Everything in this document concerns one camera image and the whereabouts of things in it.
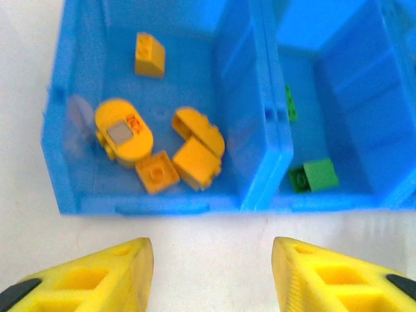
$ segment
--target blue plastic bin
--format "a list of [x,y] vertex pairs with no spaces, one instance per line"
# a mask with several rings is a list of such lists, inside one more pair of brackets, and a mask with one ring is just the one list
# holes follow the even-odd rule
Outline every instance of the blue plastic bin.
[[415,1],[276,1],[274,12],[298,113],[291,167],[329,157],[340,185],[299,195],[285,177],[271,208],[400,206],[416,189]]
[[[166,48],[162,81],[134,74],[140,31]],[[414,207],[415,73],[414,0],[67,0],[42,140],[59,209]],[[298,113],[290,125],[286,84]],[[226,139],[222,173],[205,192],[181,183],[148,196],[76,126],[72,94],[93,108],[128,99],[153,131],[154,152],[170,156],[183,144],[170,126],[175,109],[197,108]],[[339,187],[295,194],[286,171],[325,158]]]
[[[42,146],[61,213],[194,214],[268,207],[293,156],[272,1],[66,0]],[[134,74],[137,32],[166,48],[163,80]],[[153,131],[153,152],[183,145],[178,107],[206,114],[226,140],[222,173],[205,192],[180,183],[149,196],[134,170],[110,162],[68,99],[93,109],[124,98]]]

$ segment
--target white surface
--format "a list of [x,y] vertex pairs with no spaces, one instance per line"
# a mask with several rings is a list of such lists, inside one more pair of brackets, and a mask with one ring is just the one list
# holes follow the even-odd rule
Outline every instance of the white surface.
[[277,311],[270,256],[290,236],[416,278],[415,213],[196,218],[62,217],[40,148],[61,0],[0,1],[0,289],[150,237],[150,311]]

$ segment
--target lego piece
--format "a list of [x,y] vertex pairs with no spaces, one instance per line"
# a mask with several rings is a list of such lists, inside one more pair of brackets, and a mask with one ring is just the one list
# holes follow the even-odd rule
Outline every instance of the lego piece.
[[152,35],[137,34],[135,73],[162,78],[164,75],[165,50]]
[[136,172],[147,192],[152,195],[179,182],[179,175],[165,151],[138,161]]
[[296,193],[328,189],[339,185],[330,159],[307,162],[302,167],[289,170],[289,178]]
[[151,242],[135,239],[25,278],[42,283],[4,311],[146,311],[152,275]]
[[0,312],[6,312],[10,310],[20,300],[25,298],[33,289],[35,289],[42,280],[40,278],[28,279],[27,281],[21,281],[15,285],[10,286],[8,289],[0,294]]
[[281,312],[416,311],[388,280],[401,274],[299,240],[274,240],[272,268]]
[[221,160],[194,136],[175,154],[173,163],[181,179],[194,190],[205,190],[221,172]]
[[286,85],[286,99],[287,99],[287,111],[289,113],[289,121],[296,122],[298,120],[298,112],[294,106],[291,88]]
[[134,106],[123,99],[102,103],[95,116],[97,139],[110,160],[132,168],[151,154],[153,135]]
[[224,138],[208,118],[192,107],[182,107],[176,110],[172,127],[185,140],[195,136],[216,157],[221,159],[226,149]]

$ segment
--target lego stud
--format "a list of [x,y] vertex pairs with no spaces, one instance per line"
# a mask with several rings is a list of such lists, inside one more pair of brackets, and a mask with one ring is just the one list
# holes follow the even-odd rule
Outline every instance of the lego stud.
[[139,39],[138,39],[138,41],[141,44],[145,45],[145,46],[151,44],[151,41],[150,41],[150,39],[149,39],[148,36],[140,36]]
[[138,49],[138,54],[143,58],[143,59],[148,59],[149,58],[149,49],[147,47],[144,46],[139,46]]
[[164,170],[161,167],[157,167],[157,168],[150,170],[149,175],[150,175],[150,179],[153,182],[160,182],[164,178]]
[[298,183],[299,187],[307,187],[307,177],[303,172],[300,172],[296,176],[296,182]]

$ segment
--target yellow round lego piece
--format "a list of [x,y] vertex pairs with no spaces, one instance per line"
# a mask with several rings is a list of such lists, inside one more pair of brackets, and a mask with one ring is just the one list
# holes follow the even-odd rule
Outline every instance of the yellow round lego piece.
[[151,154],[153,135],[134,106],[124,99],[103,102],[96,111],[97,137],[110,159],[125,167]]

